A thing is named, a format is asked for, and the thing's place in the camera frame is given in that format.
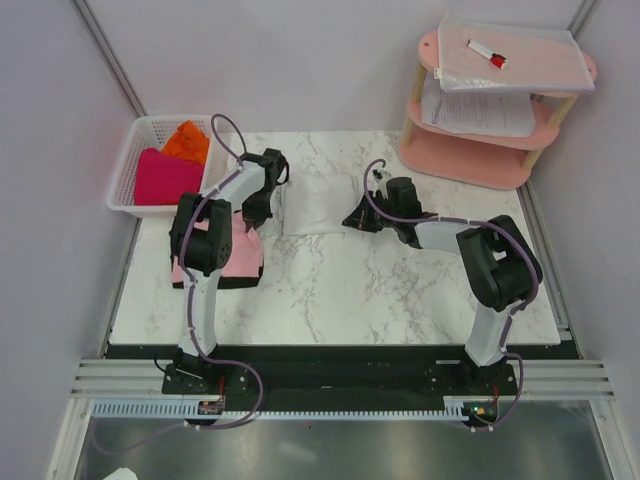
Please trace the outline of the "translucent document folder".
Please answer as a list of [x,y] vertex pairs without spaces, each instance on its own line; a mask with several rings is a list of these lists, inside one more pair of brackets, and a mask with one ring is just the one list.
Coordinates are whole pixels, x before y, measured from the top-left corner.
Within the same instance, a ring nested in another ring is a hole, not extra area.
[[[504,70],[471,51],[467,41],[504,55]],[[437,29],[438,79],[446,92],[590,93],[586,57],[568,30],[460,20],[447,14]]]

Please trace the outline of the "orange t shirt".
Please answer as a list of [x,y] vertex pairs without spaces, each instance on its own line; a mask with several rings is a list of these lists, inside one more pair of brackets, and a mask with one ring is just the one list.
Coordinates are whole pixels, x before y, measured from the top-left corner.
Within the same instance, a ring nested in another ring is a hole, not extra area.
[[210,139],[191,121],[183,122],[169,138],[161,153],[204,166]]

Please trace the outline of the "red white marker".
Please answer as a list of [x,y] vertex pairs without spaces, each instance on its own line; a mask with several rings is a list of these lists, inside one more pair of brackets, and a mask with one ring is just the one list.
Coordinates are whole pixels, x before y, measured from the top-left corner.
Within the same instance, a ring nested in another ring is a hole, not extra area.
[[481,45],[480,43],[478,43],[473,39],[469,39],[467,41],[467,47],[471,51],[480,55],[482,58],[486,59],[491,65],[493,65],[497,69],[504,70],[508,64],[508,59],[504,55],[499,54]]

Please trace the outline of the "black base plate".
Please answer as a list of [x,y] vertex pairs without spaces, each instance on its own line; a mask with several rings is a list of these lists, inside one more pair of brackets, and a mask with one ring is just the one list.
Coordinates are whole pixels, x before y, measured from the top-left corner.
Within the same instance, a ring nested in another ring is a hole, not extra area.
[[521,391],[575,392],[592,365],[570,342],[518,347],[511,358],[476,367],[453,346],[218,347],[214,364],[175,346],[108,348],[109,360],[151,360],[165,395],[222,396],[230,410],[356,412],[436,409],[447,397],[506,399]]

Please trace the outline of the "white crumpled paper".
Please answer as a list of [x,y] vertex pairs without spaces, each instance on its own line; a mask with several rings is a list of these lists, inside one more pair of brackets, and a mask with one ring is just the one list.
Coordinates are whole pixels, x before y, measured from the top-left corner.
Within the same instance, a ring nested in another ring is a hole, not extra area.
[[138,480],[138,476],[131,469],[122,467],[104,477],[103,480]]

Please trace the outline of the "aluminium rail frame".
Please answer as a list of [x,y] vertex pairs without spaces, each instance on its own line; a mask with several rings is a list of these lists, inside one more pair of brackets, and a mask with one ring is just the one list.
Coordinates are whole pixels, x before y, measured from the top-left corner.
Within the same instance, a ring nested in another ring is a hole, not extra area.
[[[487,398],[447,397],[446,399],[461,401],[465,406],[490,403],[492,400],[506,402],[496,424],[512,426],[517,414],[523,412],[527,404],[558,405],[566,410],[577,403],[585,403],[588,409],[587,420],[597,431],[608,468],[616,479],[631,479],[633,468],[626,458],[621,430],[616,423],[614,406],[615,396],[610,385],[605,366],[598,360],[581,360],[592,365],[587,379],[579,385],[575,392],[528,392],[523,393],[522,381],[517,383],[519,391],[506,399],[498,396]],[[221,400],[222,396],[214,395],[165,395],[162,392],[163,375],[149,360],[109,360],[87,359],[81,361],[72,393],[64,416],[63,425],[58,435],[52,459],[46,473],[49,479],[71,479],[75,475],[80,462],[81,443],[88,432],[92,407],[99,399],[160,399],[160,400]],[[249,409],[241,419],[247,422],[250,417],[260,411],[257,405]]]

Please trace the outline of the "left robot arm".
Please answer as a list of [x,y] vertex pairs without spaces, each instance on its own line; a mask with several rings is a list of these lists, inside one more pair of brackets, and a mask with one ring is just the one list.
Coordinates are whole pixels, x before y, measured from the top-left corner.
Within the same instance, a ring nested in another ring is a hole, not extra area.
[[272,194],[287,176],[285,156],[268,148],[242,154],[235,170],[206,192],[181,196],[170,247],[184,275],[184,354],[206,358],[217,346],[217,288],[232,254],[233,216],[238,213],[245,227],[261,227],[273,216]]

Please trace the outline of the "pink three tier shelf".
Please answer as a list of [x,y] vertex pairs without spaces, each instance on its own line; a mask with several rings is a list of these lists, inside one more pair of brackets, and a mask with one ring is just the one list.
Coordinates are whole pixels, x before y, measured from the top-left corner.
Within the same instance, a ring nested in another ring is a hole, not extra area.
[[[489,92],[529,95],[536,126],[528,137],[456,134],[426,125],[420,117],[426,91],[465,93],[441,89],[437,29],[427,33],[418,46],[418,64],[399,147],[401,160],[420,173],[488,188],[512,190],[523,185],[541,154],[557,139],[561,124],[579,96],[586,93]],[[594,70],[595,85],[597,68],[583,54]]]

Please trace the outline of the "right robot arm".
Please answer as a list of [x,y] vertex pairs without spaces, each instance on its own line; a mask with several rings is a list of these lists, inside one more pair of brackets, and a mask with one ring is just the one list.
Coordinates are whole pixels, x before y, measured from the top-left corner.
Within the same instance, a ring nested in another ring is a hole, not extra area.
[[478,306],[464,348],[469,362],[458,368],[467,392],[483,392],[494,381],[492,365],[506,357],[513,317],[535,299],[543,279],[538,260],[508,215],[487,221],[444,217],[422,208],[413,181],[375,169],[374,191],[367,190],[342,221],[347,228],[395,231],[400,242],[420,250],[441,250],[462,260]]

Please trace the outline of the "white plastic basket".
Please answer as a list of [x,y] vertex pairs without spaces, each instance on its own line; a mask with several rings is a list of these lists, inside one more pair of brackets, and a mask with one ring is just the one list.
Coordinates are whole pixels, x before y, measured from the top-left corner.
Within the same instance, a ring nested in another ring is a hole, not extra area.
[[213,155],[208,115],[152,115],[132,124],[106,199],[113,211],[172,216],[180,196],[206,186]]

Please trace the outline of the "magenta folded t shirt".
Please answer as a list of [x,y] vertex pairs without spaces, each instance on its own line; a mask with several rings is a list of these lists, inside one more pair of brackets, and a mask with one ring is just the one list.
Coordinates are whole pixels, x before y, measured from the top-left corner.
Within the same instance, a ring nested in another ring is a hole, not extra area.
[[183,193],[198,192],[204,167],[147,148],[138,159],[134,183],[137,206],[177,205]]

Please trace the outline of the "printed paper sheets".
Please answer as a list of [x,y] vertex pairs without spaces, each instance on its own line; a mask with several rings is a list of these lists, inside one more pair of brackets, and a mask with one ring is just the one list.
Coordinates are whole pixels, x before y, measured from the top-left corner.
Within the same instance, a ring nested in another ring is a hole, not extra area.
[[456,134],[523,138],[536,126],[526,93],[423,94],[420,117],[424,124]]

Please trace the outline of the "white t shirt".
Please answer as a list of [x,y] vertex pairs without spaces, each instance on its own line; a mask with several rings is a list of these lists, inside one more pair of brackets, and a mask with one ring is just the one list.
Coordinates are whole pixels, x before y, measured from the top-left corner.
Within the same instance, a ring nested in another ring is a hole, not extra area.
[[361,188],[350,174],[296,173],[283,187],[283,234],[342,234],[342,221],[358,206]]

